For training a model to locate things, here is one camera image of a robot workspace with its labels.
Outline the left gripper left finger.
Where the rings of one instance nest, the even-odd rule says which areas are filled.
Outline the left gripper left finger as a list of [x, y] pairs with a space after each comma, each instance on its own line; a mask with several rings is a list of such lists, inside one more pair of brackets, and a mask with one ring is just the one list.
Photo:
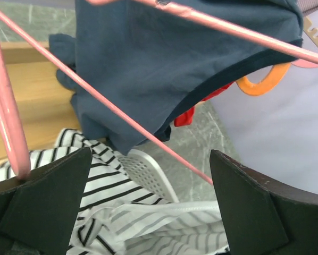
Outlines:
[[32, 170], [25, 181], [0, 181], [0, 254], [15, 244], [38, 254], [66, 254], [91, 161], [85, 147]]

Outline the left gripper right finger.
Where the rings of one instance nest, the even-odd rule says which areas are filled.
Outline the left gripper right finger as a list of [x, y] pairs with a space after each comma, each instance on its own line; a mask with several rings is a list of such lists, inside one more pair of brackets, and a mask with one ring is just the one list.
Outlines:
[[231, 254], [318, 254], [318, 194], [212, 150], [210, 168]]

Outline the white striped tank top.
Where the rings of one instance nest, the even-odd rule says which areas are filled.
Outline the white striped tank top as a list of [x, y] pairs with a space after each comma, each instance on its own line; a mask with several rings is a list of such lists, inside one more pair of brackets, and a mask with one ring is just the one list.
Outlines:
[[[228, 254], [216, 201], [168, 202], [133, 181], [109, 147], [79, 131], [64, 129], [54, 148], [31, 151], [32, 170], [85, 147], [92, 161], [66, 254]], [[13, 177], [3, 163], [0, 181]], [[38, 253], [15, 244], [9, 254]]]

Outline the orange plastic hanger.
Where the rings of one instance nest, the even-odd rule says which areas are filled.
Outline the orange plastic hanger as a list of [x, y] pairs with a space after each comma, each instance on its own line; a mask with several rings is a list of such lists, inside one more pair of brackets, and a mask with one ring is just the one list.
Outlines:
[[238, 79], [238, 88], [249, 96], [261, 96], [271, 91], [286, 75], [291, 63], [282, 63], [272, 66], [269, 73], [260, 82], [253, 83], [246, 76]]

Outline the navy blue tank top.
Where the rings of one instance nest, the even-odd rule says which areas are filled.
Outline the navy blue tank top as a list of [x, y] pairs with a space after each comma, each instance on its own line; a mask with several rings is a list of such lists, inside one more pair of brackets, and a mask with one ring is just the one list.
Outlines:
[[[297, 1], [174, 1], [302, 46]], [[161, 141], [170, 123], [217, 89], [296, 58], [135, 1], [93, 6], [76, 1], [76, 37], [49, 35], [49, 51]], [[84, 136], [107, 138], [123, 153], [146, 138], [57, 70], [74, 91]]]

